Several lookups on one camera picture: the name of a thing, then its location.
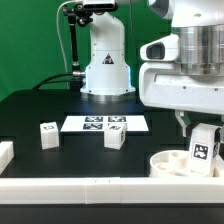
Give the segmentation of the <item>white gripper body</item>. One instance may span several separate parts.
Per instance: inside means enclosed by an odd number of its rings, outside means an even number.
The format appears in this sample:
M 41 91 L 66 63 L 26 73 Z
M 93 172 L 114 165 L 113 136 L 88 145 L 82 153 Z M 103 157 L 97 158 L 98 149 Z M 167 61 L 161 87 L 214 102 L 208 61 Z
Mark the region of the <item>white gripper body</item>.
M 178 36 L 171 34 L 140 48 L 139 96 L 148 107 L 224 114 L 224 74 L 187 75 L 176 63 Z

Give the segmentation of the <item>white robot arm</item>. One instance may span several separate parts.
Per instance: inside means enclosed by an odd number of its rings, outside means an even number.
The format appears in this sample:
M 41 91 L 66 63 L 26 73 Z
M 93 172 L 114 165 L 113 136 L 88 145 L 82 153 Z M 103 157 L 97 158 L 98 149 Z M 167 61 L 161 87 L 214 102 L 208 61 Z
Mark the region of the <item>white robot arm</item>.
M 81 93 L 96 100 L 134 91 L 148 108 L 173 110 L 183 127 L 189 112 L 224 117 L 224 0 L 148 0 L 171 22 L 171 33 L 135 52 L 143 61 L 139 86 L 125 61 L 125 28 L 110 12 L 120 0 L 84 0 L 91 59 Z

